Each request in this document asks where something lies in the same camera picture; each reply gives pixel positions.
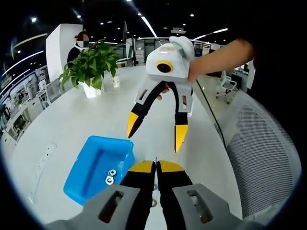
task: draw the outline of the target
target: green leaves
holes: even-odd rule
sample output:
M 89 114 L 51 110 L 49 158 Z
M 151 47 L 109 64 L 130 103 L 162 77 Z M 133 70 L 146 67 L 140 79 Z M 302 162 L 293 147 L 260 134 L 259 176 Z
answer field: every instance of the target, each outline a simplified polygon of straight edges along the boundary
M 100 90 L 102 86 L 101 75 L 96 75 L 92 80 L 92 85 L 95 89 Z
M 111 75 L 112 77 L 114 77 L 116 74 L 116 69 L 115 68 L 111 68 Z
M 101 78 L 104 77 L 104 71 L 110 72 L 113 77 L 116 74 L 118 68 L 116 61 L 120 56 L 115 49 L 100 40 L 88 50 L 82 50 L 74 61 L 64 66 L 64 72 L 60 75 L 62 89 L 69 79 L 76 88 L 80 81 L 85 82 L 88 86 L 101 89 Z
M 92 64 L 90 65 L 90 67 L 91 67 L 92 69 L 96 70 L 96 69 L 97 69 L 97 68 L 96 68 L 96 58 L 93 58 L 92 60 L 93 60 L 93 62 L 92 62 Z
M 107 71 L 110 71 L 110 69 L 111 69 L 111 64 L 108 63 L 107 61 L 106 61 L 106 69 L 107 69 Z

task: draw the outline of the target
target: ceiling light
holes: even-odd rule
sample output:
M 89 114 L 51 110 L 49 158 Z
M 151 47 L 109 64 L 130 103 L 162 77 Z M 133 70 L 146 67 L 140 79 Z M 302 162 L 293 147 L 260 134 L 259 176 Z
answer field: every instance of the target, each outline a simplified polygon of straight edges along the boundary
M 30 37 L 30 38 L 27 38 L 27 39 L 25 39 L 25 40 L 23 40 L 23 41 L 21 41 L 21 42 L 15 44 L 15 45 L 13 46 L 13 49 L 15 49 L 17 46 L 20 46 L 20 45 L 23 44 L 23 43 L 26 43 L 26 42 L 31 41 L 31 40 L 33 40 L 33 39 L 36 39 L 36 38 L 39 38 L 39 37 L 43 37 L 43 36 L 47 36 L 47 35 L 48 35 L 48 33 L 44 33 L 44 34 L 40 34 L 40 35 L 36 35 L 36 36 Z
M 196 38 L 194 38 L 194 40 L 197 40 L 197 39 L 203 38 L 203 37 L 205 37 L 205 36 L 206 36 L 206 35 L 202 35 L 202 36 L 196 37 Z
M 31 22 L 35 23 L 37 21 L 37 18 L 36 17 L 32 17 L 31 18 Z
M 42 50 L 42 51 L 39 51 L 39 52 L 37 52 L 37 53 L 35 53 L 35 54 L 32 54 L 32 55 L 30 55 L 30 56 L 27 56 L 27 57 L 25 57 L 24 59 L 20 60 L 19 62 L 15 63 L 14 65 L 12 65 L 11 67 L 9 67 L 9 68 L 2 74 L 2 77 L 3 77 L 8 71 L 10 71 L 12 68 L 14 68 L 15 66 L 17 66 L 19 63 L 21 63 L 21 62 L 27 60 L 28 58 L 31 58 L 31 57 L 37 55 L 37 54 L 43 53 L 43 52 L 44 52 L 43 50 Z
M 152 32 L 152 34 L 154 35 L 154 37 L 157 37 L 157 35 L 155 34 L 155 32 L 154 32 L 152 26 L 149 24 L 149 22 L 147 21 L 147 19 L 146 19 L 144 16 L 141 17 L 141 18 L 142 18 L 142 20 L 145 22 L 145 24 L 147 25 L 147 27 L 150 29 L 150 31 Z
M 219 32 L 226 31 L 226 30 L 228 30 L 228 28 L 225 28 L 225 29 L 222 29 L 222 30 L 217 30 L 217 31 L 214 31 L 213 33 L 216 34 L 216 33 L 219 33 Z
M 30 69 L 28 69 L 28 70 L 26 70 L 25 72 L 23 72 L 22 74 L 18 75 L 14 80 L 11 81 L 11 84 L 12 84 L 14 81 L 18 80 L 18 78 L 19 78 L 20 76 L 22 76 L 23 74 L 25 74 L 25 73 L 28 72 L 28 71 L 30 71 Z M 5 86 L 4 89 L 0 92 L 0 94 L 2 94 L 2 93 L 9 87 L 9 85 L 10 85 L 10 84 L 8 84 L 7 86 Z

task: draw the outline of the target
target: yellow circular sensor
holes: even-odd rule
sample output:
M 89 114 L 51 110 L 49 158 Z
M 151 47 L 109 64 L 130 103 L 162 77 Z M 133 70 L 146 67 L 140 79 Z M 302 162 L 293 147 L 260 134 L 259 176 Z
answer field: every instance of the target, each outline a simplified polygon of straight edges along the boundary
M 162 73 L 169 73 L 174 70 L 174 67 L 169 61 L 158 61 L 157 68 Z

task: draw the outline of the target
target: mesh chair back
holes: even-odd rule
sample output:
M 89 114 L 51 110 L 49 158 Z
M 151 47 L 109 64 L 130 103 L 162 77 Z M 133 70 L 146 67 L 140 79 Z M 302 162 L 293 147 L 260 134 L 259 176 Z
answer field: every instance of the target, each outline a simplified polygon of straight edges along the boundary
M 301 174 L 295 146 L 277 120 L 244 92 L 237 93 L 219 124 L 236 176 L 243 218 L 267 224 Z

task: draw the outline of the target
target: face mask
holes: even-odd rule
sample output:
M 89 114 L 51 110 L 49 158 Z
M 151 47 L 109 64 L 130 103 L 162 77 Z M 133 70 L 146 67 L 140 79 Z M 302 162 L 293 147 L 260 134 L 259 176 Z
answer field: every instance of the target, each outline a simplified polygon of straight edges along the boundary
M 90 41 L 77 41 L 77 44 L 81 48 L 86 48 L 89 47 Z

